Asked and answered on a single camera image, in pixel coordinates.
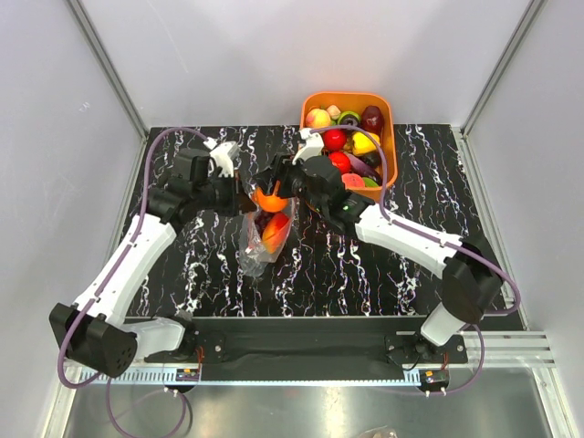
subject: clear plastic bag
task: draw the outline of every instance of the clear plastic bag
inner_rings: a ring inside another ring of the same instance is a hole
[[[357,438],[398,438],[398,434],[389,426],[383,426],[364,432]]]
[[[244,216],[239,237],[239,265],[245,276],[261,276],[269,263],[276,262],[290,234],[296,211],[297,200],[290,199],[287,207],[280,212],[288,218],[287,224],[268,239],[262,239],[264,228],[277,214],[258,210]]]

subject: black and white marble surface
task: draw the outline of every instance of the black and white marble surface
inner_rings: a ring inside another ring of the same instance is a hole
[[[200,128],[241,145],[244,181],[279,151],[293,151],[297,126]],[[162,128],[152,129],[149,146]],[[388,209],[448,233],[481,229],[464,167],[448,125],[396,125],[398,179]],[[201,144],[188,133],[171,134],[154,153],[151,183],[172,165],[174,154]],[[139,211],[138,176],[126,226]],[[287,244],[259,278],[238,263],[242,218],[202,213],[154,265],[130,306],[130,316],[292,317],[425,315],[439,302],[441,282],[384,248],[335,235],[306,207],[298,209]],[[503,299],[495,301],[502,307]]]

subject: metal floor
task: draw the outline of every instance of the metal floor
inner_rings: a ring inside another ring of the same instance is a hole
[[[454,387],[468,379],[470,371],[452,374]],[[153,389],[113,386],[114,412],[125,411]],[[385,425],[398,438],[552,436],[535,380],[530,370],[521,369],[484,370],[468,391],[429,400],[377,388],[282,387],[200,387],[187,398],[192,416],[187,413],[177,437],[358,438]],[[171,430],[180,412],[178,400],[160,394],[122,416],[120,424],[133,435],[158,437]],[[119,436],[108,421],[105,386],[91,385],[77,392],[64,436]]]

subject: orange basket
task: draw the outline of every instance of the orange basket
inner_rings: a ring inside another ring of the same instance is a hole
[[[342,91],[330,91],[313,94],[304,101],[302,113],[300,114],[300,128],[304,128],[304,119],[314,108],[328,108],[330,105],[337,105],[341,111],[355,111],[361,114],[369,105],[379,107],[385,125],[381,133],[381,148],[383,149],[388,167],[387,187],[390,188],[398,177],[398,163],[395,153],[395,137],[393,134],[393,117],[391,116],[391,106],[384,98],[369,93],[348,93]],[[381,166],[376,171],[382,175]],[[381,187],[348,187],[355,193],[371,198],[376,203],[381,198]]]

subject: gray wall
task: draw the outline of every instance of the gray wall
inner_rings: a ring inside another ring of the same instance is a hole
[[[302,101],[382,95],[461,124],[528,0],[83,0],[147,124],[298,123]]]
[[[0,435],[32,437],[48,314],[99,272],[140,141],[62,0],[5,0],[0,58]]]
[[[476,154],[534,329],[584,431],[584,3],[548,2],[476,128]]]

